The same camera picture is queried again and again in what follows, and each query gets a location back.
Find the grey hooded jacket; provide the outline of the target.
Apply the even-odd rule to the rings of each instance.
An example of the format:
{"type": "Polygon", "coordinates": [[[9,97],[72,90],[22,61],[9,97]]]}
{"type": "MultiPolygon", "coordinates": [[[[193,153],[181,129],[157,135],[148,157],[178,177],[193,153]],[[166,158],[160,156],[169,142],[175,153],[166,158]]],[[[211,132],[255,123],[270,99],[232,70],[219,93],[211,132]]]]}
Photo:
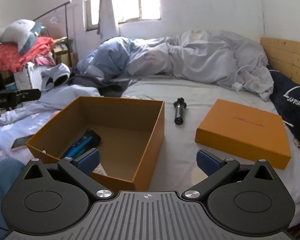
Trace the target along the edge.
{"type": "Polygon", "coordinates": [[[79,96],[100,96],[97,88],[69,85],[69,79],[70,68],[63,63],[43,71],[41,97],[24,107],[3,113],[0,124],[9,125],[33,114],[61,110],[79,96]]]}

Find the black clothes rack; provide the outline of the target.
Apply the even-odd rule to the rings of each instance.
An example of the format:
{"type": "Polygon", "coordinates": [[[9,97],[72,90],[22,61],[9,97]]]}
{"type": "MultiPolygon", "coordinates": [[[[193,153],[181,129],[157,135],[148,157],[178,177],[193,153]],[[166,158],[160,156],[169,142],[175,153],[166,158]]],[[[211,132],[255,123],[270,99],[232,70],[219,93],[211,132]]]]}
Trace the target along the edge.
{"type": "Polygon", "coordinates": [[[51,24],[57,25],[58,28],[63,28],[63,31],[60,30],[59,32],[65,34],[65,44],[68,49],[66,51],[66,54],[68,56],[70,67],[73,66],[72,56],[71,56],[70,36],[69,36],[69,24],[68,24],[68,7],[71,3],[72,0],[68,0],[55,7],[52,7],[51,9],[45,11],[44,13],[42,13],[41,15],[33,19],[33,21],[37,22],[40,19],[50,14],[53,14],[53,16],[50,18],[51,24]]]}

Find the plush toy pillow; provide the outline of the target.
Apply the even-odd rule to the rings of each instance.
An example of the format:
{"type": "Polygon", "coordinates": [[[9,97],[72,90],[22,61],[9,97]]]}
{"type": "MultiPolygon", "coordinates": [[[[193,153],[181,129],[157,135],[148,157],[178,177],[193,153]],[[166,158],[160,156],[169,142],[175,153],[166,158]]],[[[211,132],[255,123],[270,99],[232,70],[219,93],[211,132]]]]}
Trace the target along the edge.
{"type": "Polygon", "coordinates": [[[42,24],[31,20],[17,20],[0,27],[0,43],[15,44],[20,55],[25,55],[42,32],[42,24]]]}

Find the open orange cardboard box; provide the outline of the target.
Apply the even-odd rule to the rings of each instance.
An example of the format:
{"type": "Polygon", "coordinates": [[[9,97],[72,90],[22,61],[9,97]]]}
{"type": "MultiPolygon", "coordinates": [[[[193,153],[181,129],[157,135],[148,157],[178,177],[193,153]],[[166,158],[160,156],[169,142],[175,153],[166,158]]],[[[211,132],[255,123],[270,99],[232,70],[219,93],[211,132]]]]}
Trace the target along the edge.
{"type": "Polygon", "coordinates": [[[163,101],[80,96],[50,119],[28,142],[34,157],[56,163],[87,129],[101,137],[106,174],[92,173],[111,191],[147,191],[165,130],[163,101]]]}

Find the navy printed pillow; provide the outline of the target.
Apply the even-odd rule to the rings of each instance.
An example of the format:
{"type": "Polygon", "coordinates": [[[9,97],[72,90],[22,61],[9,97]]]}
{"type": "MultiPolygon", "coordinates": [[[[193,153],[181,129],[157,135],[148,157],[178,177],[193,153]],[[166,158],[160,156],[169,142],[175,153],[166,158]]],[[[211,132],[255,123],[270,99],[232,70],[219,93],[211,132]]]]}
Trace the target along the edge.
{"type": "Polygon", "coordinates": [[[275,70],[272,65],[267,65],[267,68],[274,80],[270,100],[300,145],[300,85],[275,70]]]}

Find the white hanging curtain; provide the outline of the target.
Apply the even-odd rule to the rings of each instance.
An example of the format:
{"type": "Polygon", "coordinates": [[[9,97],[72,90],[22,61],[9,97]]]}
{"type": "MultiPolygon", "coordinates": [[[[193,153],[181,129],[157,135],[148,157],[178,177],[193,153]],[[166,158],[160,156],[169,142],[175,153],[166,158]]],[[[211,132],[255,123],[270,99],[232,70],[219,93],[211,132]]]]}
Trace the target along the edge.
{"type": "Polygon", "coordinates": [[[119,20],[114,0],[100,0],[97,35],[101,43],[120,36],[119,20]]]}

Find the wooden headboard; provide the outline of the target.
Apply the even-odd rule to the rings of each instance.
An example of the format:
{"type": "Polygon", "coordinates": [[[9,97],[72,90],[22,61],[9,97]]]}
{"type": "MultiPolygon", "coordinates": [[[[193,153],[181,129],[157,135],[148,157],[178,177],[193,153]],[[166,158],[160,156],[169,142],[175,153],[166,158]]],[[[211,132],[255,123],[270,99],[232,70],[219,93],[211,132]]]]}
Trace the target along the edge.
{"type": "Polygon", "coordinates": [[[270,37],[260,42],[274,69],[300,84],[300,42],[270,37]]]}

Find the grey blue duvet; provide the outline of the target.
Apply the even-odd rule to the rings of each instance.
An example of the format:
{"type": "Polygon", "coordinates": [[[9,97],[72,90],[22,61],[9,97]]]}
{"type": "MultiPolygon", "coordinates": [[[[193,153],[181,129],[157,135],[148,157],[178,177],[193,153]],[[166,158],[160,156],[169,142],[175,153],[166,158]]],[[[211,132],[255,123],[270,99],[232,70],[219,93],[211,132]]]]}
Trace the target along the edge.
{"type": "Polygon", "coordinates": [[[235,65],[245,64],[267,68],[260,44],[230,31],[207,30],[149,40],[110,38],[80,60],[77,68],[103,81],[166,75],[231,89],[235,65]]]}

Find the dark book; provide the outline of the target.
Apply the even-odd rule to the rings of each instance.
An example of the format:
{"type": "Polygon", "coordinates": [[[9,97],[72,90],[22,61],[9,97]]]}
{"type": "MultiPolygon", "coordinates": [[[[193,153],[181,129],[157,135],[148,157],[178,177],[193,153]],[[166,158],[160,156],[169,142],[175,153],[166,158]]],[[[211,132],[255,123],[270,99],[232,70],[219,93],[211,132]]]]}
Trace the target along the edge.
{"type": "Polygon", "coordinates": [[[32,137],[33,137],[33,134],[15,139],[10,150],[16,151],[19,149],[27,148],[26,144],[32,137]]]}

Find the window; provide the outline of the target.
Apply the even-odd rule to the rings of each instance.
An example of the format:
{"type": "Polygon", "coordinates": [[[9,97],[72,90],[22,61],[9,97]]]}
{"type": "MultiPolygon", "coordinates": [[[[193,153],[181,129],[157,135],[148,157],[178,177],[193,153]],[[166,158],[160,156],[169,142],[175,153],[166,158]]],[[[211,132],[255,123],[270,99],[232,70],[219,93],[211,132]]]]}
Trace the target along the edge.
{"type": "MultiPolygon", "coordinates": [[[[85,28],[87,31],[98,27],[100,0],[83,0],[85,28]]],[[[161,19],[161,0],[114,0],[119,24],[143,20],[161,19]]]]}

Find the green white tissue packet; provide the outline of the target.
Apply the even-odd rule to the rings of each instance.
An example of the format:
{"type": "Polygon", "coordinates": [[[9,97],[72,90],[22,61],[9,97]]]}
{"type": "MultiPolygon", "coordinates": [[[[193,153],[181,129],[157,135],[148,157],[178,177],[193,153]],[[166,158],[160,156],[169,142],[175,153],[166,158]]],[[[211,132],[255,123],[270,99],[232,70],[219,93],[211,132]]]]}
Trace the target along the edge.
{"type": "Polygon", "coordinates": [[[150,96],[147,96],[145,94],[142,94],[142,95],[125,95],[125,98],[140,99],[140,100],[154,100],[153,98],[151,98],[150,96]]]}

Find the orange box lid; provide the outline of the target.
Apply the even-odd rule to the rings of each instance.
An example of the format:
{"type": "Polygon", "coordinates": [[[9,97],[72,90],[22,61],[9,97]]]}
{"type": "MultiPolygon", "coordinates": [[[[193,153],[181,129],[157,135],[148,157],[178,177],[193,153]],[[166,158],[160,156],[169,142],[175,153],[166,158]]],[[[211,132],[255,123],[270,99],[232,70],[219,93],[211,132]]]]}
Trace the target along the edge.
{"type": "Polygon", "coordinates": [[[281,116],[222,99],[202,120],[194,141],[250,161],[266,159],[281,170],[291,159],[281,116]]]}

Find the white remote control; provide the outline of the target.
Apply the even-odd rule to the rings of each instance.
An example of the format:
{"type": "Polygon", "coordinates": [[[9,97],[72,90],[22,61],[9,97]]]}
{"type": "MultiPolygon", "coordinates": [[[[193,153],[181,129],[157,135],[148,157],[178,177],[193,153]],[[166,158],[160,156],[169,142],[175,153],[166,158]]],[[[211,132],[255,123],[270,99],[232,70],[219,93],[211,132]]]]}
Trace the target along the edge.
{"type": "Polygon", "coordinates": [[[103,168],[102,164],[99,164],[94,170],[93,173],[101,174],[103,176],[107,176],[105,169],[103,168]]]}

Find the white radiator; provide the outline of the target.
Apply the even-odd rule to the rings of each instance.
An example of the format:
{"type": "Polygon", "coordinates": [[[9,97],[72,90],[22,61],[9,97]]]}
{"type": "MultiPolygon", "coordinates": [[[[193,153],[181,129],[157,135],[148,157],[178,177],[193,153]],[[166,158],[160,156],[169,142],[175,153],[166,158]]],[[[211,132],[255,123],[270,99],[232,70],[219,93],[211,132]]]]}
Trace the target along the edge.
{"type": "Polygon", "coordinates": [[[41,89],[42,72],[51,66],[38,66],[32,62],[25,64],[20,72],[13,74],[15,85],[19,90],[41,89]]]}

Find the black blue electric shaver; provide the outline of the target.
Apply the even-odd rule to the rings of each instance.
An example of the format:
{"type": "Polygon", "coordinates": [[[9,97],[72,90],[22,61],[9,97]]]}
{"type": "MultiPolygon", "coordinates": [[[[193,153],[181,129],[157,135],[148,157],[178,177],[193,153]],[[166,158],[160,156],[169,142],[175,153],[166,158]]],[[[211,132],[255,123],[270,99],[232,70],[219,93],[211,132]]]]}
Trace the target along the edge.
{"type": "Polygon", "coordinates": [[[90,149],[97,148],[100,142],[101,137],[94,130],[86,129],[86,131],[66,150],[62,155],[62,158],[70,157],[76,159],[90,149]]]}

